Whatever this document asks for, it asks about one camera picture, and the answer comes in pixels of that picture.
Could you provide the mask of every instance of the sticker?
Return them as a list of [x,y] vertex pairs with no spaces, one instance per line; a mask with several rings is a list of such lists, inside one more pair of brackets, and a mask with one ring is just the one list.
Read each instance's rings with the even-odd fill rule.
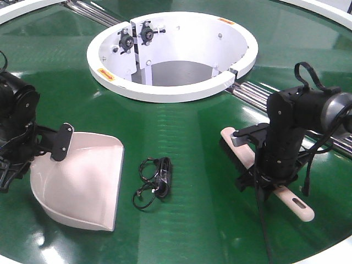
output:
[[108,72],[107,70],[105,70],[103,68],[98,69],[98,72],[100,72],[101,75],[103,75],[106,79],[108,79],[108,81],[115,80],[115,77],[112,75],[112,73]]
[[225,23],[227,23],[227,24],[230,24],[230,25],[235,24],[235,22],[233,22],[233,21],[231,21],[231,20],[228,20],[228,19],[225,19],[225,18],[219,18],[219,20],[221,20],[221,21],[223,21],[223,22],[225,22]]

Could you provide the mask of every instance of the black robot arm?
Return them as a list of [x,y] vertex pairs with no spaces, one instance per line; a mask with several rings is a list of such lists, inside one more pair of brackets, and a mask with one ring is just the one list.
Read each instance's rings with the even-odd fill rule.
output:
[[[311,89],[300,76],[303,66],[311,75],[318,90]],[[289,185],[297,172],[307,165],[303,193],[309,193],[309,174],[312,159],[331,136],[347,138],[352,132],[352,94],[339,87],[324,87],[315,71],[306,62],[297,63],[295,76],[304,85],[273,93],[267,100],[270,124],[260,124],[233,133],[233,143],[256,145],[255,165],[238,179],[240,190],[256,179],[266,197],[276,185]],[[310,149],[301,151],[308,130],[321,135]]]
[[51,152],[55,161],[66,155],[73,134],[70,124],[55,131],[36,124],[40,95],[32,85],[0,69],[0,192],[6,193],[13,179],[22,179],[35,156]]

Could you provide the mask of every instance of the wire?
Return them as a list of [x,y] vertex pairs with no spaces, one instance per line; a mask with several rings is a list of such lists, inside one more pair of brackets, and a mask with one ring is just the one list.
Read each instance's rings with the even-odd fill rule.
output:
[[0,53],[2,54],[2,56],[4,57],[4,59],[5,59],[5,63],[4,63],[4,66],[2,67],[2,68],[0,68],[0,74],[2,74],[3,72],[5,72],[6,71],[6,69],[7,69],[7,64],[8,64],[8,61],[7,61],[7,57],[6,57],[6,55],[2,52],[2,51],[0,51]]
[[273,263],[273,256],[272,256],[272,247],[271,247],[271,243],[269,240],[269,235],[268,235],[268,231],[267,231],[267,227],[266,227],[266,222],[264,219],[264,211],[262,208],[262,201],[260,198],[260,190],[262,190],[260,188],[259,185],[259,179],[258,179],[258,173],[257,173],[257,156],[258,156],[258,148],[256,146],[256,155],[254,156],[254,192],[255,192],[255,198],[257,201],[257,208],[258,208],[258,213],[259,213],[259,218],[260,218],[260,223],[262,225],[262,232],[263,232],[263,237],[264,237],[264,242],[265,242],[265,248],[266,248],[266,253],[268,256],[268,263],[272,264]]
[[[156,166],[153,176],[149,178],[143,175],[143,170],[146,167],[147,162],[153,162]],[[139,177],[142,182],[144,182],[144,184],[134,193],[132,197],[132,204],[137,209],[142,210],[151,205],[156,197],[164,198],[169,194],[171,188],[172,172],[171,160],[168,157],[162,157],[160,159],[149,157],[140,164],[138,171]],[[148,203],[139,206],[136,204],[135,199],[136,197],[142,198],[142,193],[145,190],[152,190],[154,195]]]
[[335,131],[340,127],[340,125],[343,122],[344,117],[349,113],[349,111],[352,109],[352,102],[350,102],[348,105],[344,106],[339,113],[335,116],[335,118],[332,120],[330,124],[330,128],[325,132],[323,137],[321,137],[310,149],[306,150],[307,153],[310,154],[308,163],[307,163],[307,170],[306,170],[306,177],[304,180],[304,186],[302,188],[302,193],[305,196],[309,196],[310,193],[310,172],[311,172],[311,167],[313,163],[313,158],[316,154],[322,154],[328,152],[330,149],[332,149],[333,145],[330,147],[326,148],[325,150],[319,151],[318,149],[326,144],[328,140],[330,140],[331,136],[335,133]]

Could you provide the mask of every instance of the green surface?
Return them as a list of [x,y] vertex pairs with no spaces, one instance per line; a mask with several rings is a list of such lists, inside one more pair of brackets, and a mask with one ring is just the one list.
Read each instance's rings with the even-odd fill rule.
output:
[[[326,85],[352,92],[352,33],[328,20],[275,1],[96,1],[117,18],[188,10],[220,15],[250,30],[260,54],[246,80],[284,89],[298,85],[293,66],[308,61]],[[218,142],[227,126],[265,118],[223,92],[189,103],[155,104],[116,95],[99,85],[86,48],[103,26],[62,6],[0,26],[8,70],[41,94],[39,124],[113,135],[125,146],[116,230],[90,232],[51,220],[33,197],[29,176],[0,197],[0,252],[25,264],[267,263],[254,191],[240,193],[240,174]],[[169,156],[172,194],[147,212],[131,204],[141,185],[138,166],[148,156]],[[298,220],[276,197],[264,205],[275,263],[313,255],[352,233],[352,162],[330,152],[313,163],[316,212]],[[300,195],[303,175],[290,188]]]

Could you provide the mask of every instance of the white dustpan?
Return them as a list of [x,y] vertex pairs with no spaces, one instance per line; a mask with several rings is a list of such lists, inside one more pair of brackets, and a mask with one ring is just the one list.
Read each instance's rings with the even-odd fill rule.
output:
[[30,182],[45,212],[67,226],[113,231],[124,148],[112,136],[75,132],[67,157],[35,157]]

